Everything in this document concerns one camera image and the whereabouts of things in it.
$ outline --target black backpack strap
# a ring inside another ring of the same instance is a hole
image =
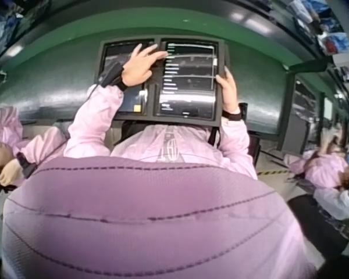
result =
[[[213,127],[211,129],[211,134],[209,135],[209,138],[208,138],[208,143],[212,146],[215,146],[215,143],[216,143],[216,136],[217,136],[217,133],[220,131],[220,128],[219,127]]]

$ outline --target yellow black tape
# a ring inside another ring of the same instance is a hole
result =
[[[289,170],[269,170],[269,171],[259,171],[257,176],[271,176],[273,174],[284,174],[289,173]]]

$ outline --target pink jacket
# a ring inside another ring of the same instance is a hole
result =
[[[112,152],[105,147],[105,133],[123,102],[123,94],[117,87],[98,87],[92,97],[79,109],[69,127],[70,140],[64,156],[84,158],[92,156],[116,156],[143,162],[176,162],[211,164],[257,179],[248,155],[250,143],[243,121],[222,119],[219,149],[207,143],[209,132],[199,127],[153,125],[145,128],[121,144]],[[172,144],[164,146],[168,134]]]
[[[22,139],[23,127],[18,118],[17,109],[8,106],[0,108],[0,142],[8,144],[13,154],[23,153],[30,163],[44,163],[61,157],[66,147],[66,138],[60,129],[49,128],[44,135],[37,135],[32,140]],[[15,182],[20,186],[24,178]]]
[[[316,187],[333,188],[340,185],[340,173],[348,163],[335,153],[322,155],[314,160],[314,165],[305,173],[305,178]]]
[[[0,108],[0,142],[8,144],[13,153],[26,146],[30,141],[22,139],[23,127],[18,118],[18,111],[13,106]]]

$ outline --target desk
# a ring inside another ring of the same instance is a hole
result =
[[[296,186],[300,187],[311,196],[314,194],[315,186],[303,178],[298,178]],[[317,207],[319,213],[325,218],[326,222],[331,224],[335,230],[337,230],[344,238],[349,240],[349,219],[344,221],[337,220],[319,204],[317,204]]]

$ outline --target green wall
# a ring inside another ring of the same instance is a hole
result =
[[[249,128],[278,133],[285,86],[282,64],[289,66],[300,60],[278,43],[251,30],[190,10],[111,11],[54,30],[4,66],[9,77],[0,86],[0,104],[16,105],[21,112],[44,108],[76,110],[85,98],[86,88],[94,81],[100,41],[144,34],[194,34],[225,39],[240,101],[249,103]],[[318,75],[305,78],[318,91],[332,94]]]

